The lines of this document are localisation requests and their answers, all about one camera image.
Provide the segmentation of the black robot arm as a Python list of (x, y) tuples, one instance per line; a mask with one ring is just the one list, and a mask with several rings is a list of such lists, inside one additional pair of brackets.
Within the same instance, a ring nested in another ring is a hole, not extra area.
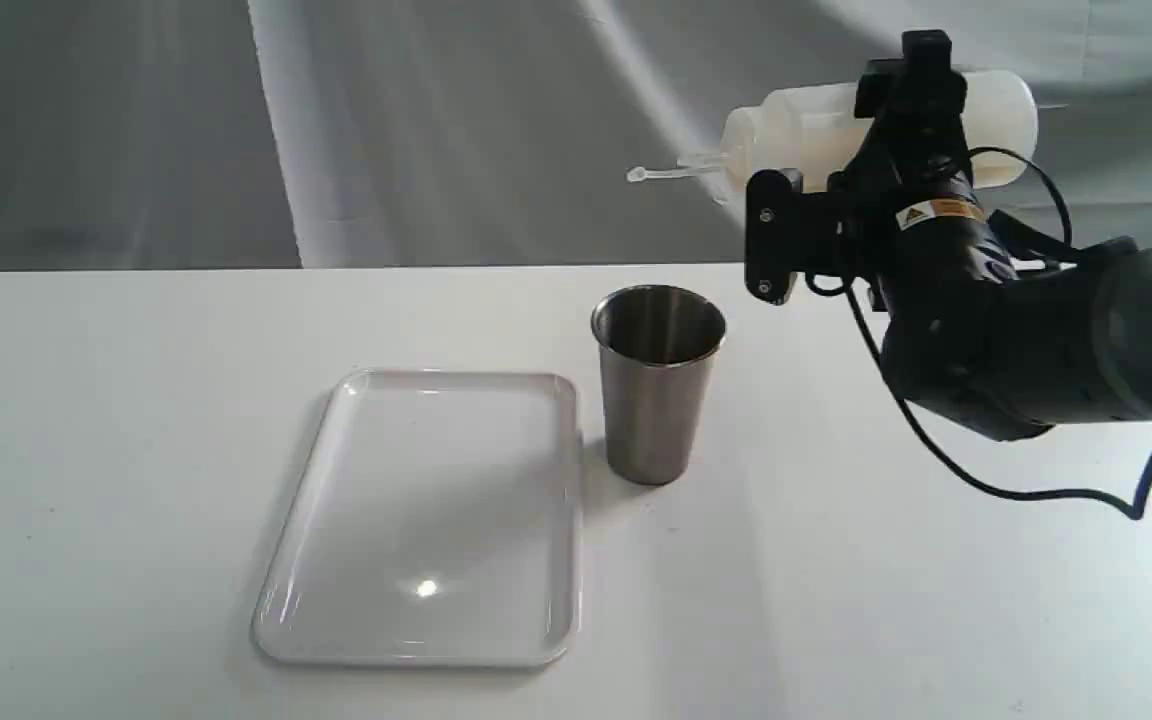
[(893, 395), (998, 441), (1064, 424), (1152, 420), (1152, 249), (1073, 250), (983, 214), (942, 29), (910, 29), (872, 61), (855, 113), (872, 119), (831, 179), (852, 204), (850, 272), (887, 311), (879, 372)]

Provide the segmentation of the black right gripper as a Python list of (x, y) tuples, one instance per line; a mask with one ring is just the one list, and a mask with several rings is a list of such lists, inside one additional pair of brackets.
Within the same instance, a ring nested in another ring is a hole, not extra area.
[(929, 296), (970, 275), (973, 219), (905, 223), (920, 202), (972, 195), (965, 104), (967, 79), (952, 67), (952, 38), (942, 29), (905, 31), (899, 56), (870, 59), (861, 71), (854, 118), (873, 123), (838, 190), (855, 197), (861, 273), (882, 300)]

